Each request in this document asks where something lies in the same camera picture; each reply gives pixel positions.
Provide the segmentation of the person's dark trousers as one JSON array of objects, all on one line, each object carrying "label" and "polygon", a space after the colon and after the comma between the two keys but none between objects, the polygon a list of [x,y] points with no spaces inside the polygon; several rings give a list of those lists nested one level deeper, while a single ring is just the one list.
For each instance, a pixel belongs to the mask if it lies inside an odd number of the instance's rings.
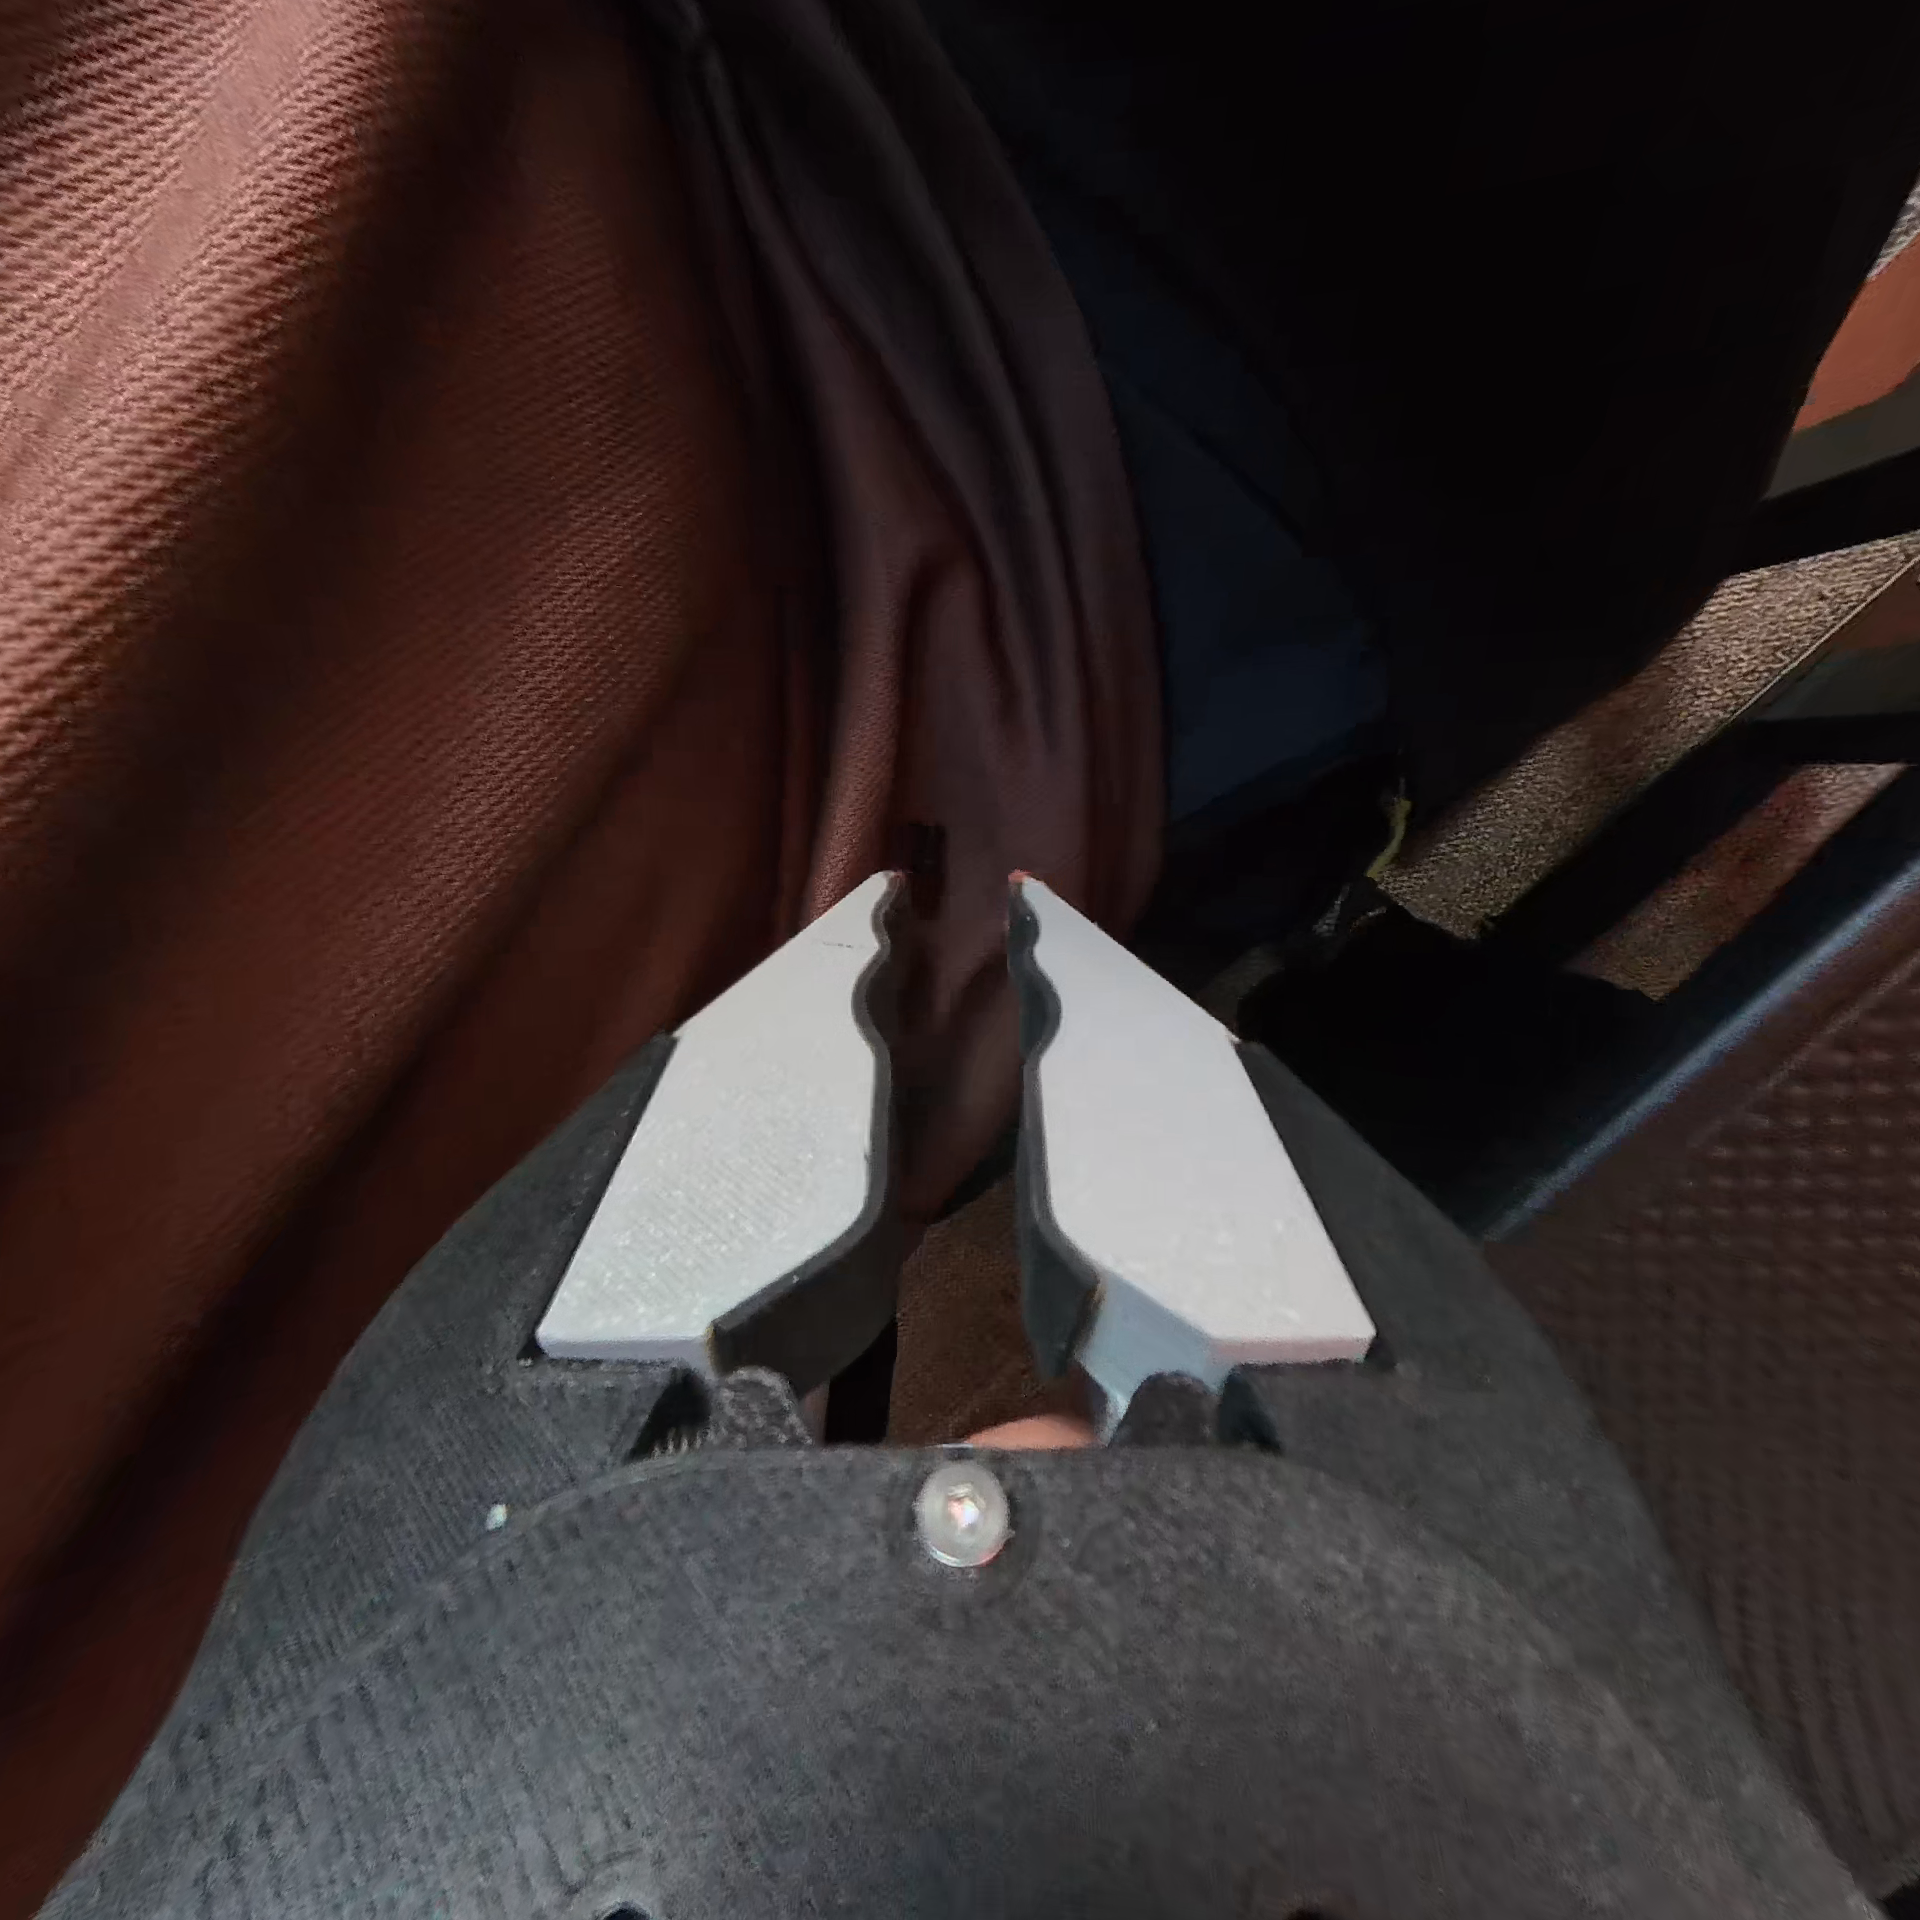
[{"label": "person's dark trousers", "polygon": [[1915,4],[923,4],[1084,312],[1164,894],[1301,890],[1708,600],[1915,184]]}]

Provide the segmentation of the black metal bar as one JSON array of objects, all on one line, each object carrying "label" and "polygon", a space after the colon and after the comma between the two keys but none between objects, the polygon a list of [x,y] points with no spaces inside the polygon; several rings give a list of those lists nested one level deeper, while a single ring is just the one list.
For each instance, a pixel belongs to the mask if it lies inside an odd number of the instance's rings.
[{"label": "black metal bar", "polygon": [[1393,907],[1251,991],[1240,1032],[1458,1228],[1508,1240],[1704,1090],[1789,996],[1866,958],[1915,902],[1915,858],[1905,774],[1664,999]]}]

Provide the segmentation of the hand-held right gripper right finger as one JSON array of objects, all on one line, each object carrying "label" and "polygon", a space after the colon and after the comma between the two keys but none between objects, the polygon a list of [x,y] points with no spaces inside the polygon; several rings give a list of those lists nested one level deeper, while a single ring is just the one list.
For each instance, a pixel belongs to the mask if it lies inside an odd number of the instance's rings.
[{"label": "hand-held right gripper right finger", "polygon": [[1120,1427],[1160,1376],[1357,1362],[1369,1315],[1233,1035],[1031,873],[1010,878],[1024,1335]]}]

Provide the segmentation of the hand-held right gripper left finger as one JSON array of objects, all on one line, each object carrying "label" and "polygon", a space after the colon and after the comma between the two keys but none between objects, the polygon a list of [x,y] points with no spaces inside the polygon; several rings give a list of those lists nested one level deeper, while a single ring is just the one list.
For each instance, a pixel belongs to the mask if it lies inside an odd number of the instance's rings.
[{"label": "hand-held right gripper left finger", "polygon": [[545,1359],[840,1376],[888,1328],[903,910],[877,872],[663,1040]]}]

